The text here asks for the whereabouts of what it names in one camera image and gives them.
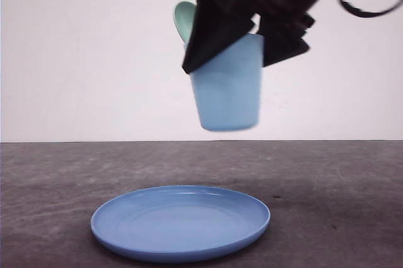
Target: blue cup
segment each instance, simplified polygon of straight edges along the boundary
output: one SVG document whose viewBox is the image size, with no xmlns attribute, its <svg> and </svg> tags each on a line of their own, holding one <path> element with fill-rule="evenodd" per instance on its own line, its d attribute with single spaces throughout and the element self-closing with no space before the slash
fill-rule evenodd
<svg viewBox="0 0 403 268">
<path fill-rule="evenodd" d="M 233 131 L 258 123 L 264 37 L 244 35 L 190 73 L 202 127 Z"/>
</svg>

